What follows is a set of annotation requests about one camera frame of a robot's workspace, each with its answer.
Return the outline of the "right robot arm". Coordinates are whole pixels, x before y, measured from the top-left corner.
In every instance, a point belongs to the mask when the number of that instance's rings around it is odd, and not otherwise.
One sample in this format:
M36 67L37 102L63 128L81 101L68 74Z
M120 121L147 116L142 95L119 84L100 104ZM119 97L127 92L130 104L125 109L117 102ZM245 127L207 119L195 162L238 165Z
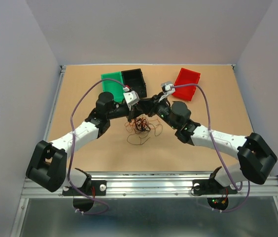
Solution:
M206 147L234 157L238 162L216 168L207 180L198 182L196 195L218 194L230 185L243 181L263 185L274 168L278 158L263 137L257 133L248 136L231 135L201 125L190 119L191 111L180 101L170 104L161 95L152 97L149 111L157 115L172 129L182 143Z

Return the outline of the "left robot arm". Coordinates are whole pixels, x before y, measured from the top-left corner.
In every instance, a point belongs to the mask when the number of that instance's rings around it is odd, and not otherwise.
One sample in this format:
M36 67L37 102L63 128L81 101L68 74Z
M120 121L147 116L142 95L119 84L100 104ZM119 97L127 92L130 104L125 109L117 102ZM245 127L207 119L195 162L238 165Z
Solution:
M72 169L74 152L101 137L110 127L111 119L126 117L132 120L148 114L153 107L151 98L140 99L135 91L124 95L123 102L117 103L110 92L102 92L95 108L81 125L51 142L38 142L26 177L50 192L60 187L74 187L79 194L87 194L91 189L90 175L81 169Z

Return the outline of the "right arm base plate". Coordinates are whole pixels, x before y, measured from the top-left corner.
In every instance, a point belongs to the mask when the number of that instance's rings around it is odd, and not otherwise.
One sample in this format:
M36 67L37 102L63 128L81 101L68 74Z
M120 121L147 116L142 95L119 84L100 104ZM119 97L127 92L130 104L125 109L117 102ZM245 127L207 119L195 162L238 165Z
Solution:
M196 197L202 195L235 195L237 193L238 191L231 189L230 186L222 187L212 179L195 180L190 190L190 194Z

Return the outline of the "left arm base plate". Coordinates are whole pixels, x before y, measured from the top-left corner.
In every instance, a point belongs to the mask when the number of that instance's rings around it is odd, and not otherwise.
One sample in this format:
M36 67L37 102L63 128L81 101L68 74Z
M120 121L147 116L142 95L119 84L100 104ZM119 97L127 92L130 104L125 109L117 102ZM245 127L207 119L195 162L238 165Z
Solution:
M106 180L89 180L85 181L82 187L78 188L78 190L90 197L102 197L106 195L106 187ZM72 187L69 187L67 191L63 190L62 195L65 197L82 196L82 194L80 194Z

